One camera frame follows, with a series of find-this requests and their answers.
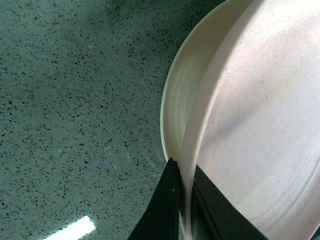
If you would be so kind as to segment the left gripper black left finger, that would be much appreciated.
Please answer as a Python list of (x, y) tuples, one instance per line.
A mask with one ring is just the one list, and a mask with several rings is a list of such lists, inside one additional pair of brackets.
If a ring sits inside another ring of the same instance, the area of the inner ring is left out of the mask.
[(177, 240), (179, 238), (181, 175), (170, 158), (142, 217), (129, 240)]

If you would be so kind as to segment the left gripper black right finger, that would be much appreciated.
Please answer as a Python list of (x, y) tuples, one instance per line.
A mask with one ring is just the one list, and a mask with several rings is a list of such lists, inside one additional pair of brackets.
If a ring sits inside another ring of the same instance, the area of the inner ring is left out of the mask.
[(197, 166), (192, 186), (191, 233), (195, 240), (266, 240)]

